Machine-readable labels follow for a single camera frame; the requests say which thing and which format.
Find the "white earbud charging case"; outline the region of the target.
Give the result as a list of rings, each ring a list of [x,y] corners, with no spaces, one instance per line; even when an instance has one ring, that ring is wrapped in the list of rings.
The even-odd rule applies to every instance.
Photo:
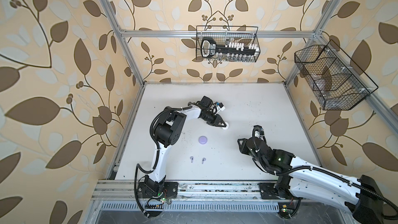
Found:
[[[223,130],[227,130],[229,128],[229,124],[225,122],[225,126],[222,127]]]

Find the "purple earbud charging case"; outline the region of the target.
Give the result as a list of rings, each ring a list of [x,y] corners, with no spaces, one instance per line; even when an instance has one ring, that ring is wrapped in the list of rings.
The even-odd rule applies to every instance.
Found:
[[[205,137],[205,136],[200,136],[198,141],[199,141],[200,144],[204,145],[204,144],[206,144],[208,142],[208,138]]]

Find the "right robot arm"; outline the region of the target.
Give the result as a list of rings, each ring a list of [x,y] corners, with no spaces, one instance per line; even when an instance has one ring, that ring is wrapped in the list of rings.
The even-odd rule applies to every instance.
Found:
[[[267,196],[317,201],[349,212],[361,224],[382,224],[398,219],[397,214],[384,213],[386,205],[395,211],[398,207],[382,195],[376,181],[369,176],[356,178],[337,174],[288,151],[272,149],[260,125],[254,126],[250,138],[239,139],[237,143],[240,153],[250,156],[262,172],[277,177],[273,186],[260,185]]]

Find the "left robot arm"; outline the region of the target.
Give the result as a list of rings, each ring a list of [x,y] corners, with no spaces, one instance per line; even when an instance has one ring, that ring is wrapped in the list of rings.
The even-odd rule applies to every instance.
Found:
[[[154,190],[164,186],[170,149],[179,140],[186,121],[202,119],[211,127],[227,129],[228,123],[219,115],[223,110],[223,103],[204,96],[200,101],[189,102],[185,107],[167,106],[156,115],[149,127],[150,138],[155,144],[151,169],[145,170],[140,164],[136,165],[136,172],[144,173],[144,183]]]

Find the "black tool with white parts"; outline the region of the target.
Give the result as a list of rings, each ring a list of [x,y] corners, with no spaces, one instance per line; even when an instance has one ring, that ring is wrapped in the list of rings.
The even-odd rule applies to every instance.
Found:
[[[260,48],[256,44],[250,44],[245,46],[244,43],[236,43],[224,41],[222,44],[218,44],[211,37],[204,37],[200,44],[200,53],[203,58],[212,58],[216,56],[217,58],[223,57],[224,55],[240,55],[247,57],[255,57],[260,54]]]

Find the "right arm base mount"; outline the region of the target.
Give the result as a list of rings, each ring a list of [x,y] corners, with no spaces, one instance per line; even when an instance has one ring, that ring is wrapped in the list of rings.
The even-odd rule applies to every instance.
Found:
[[[288,189],[277,183],[259,183],[259,191],[262,200],[282,200],[287,203],[279,203],[278,215],[281,219],[293,219],[299,211],[303,198],[294,197]]]

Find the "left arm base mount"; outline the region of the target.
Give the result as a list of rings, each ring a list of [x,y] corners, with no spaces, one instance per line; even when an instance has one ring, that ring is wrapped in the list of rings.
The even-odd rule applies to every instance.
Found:
[[[178,186],[179,183],[175,181],[161,183],[153,187],[150,186],[150,183],[139,183],[135,189],[138,208],[147,218],[160,215],[165,207],[171,204],[172,199],[177,197]]]

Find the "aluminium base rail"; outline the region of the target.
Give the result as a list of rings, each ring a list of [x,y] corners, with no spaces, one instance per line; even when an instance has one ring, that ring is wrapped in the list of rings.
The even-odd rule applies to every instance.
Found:
[[[167,182],[158,197],[144,192],[144,182],[99,180],[92,195],[103,210],[139,210],[148,212],[260,212],[276,213],[284,207],[295,208],[295,198],[279,198],[271,192],[275,182],[199,181]]]

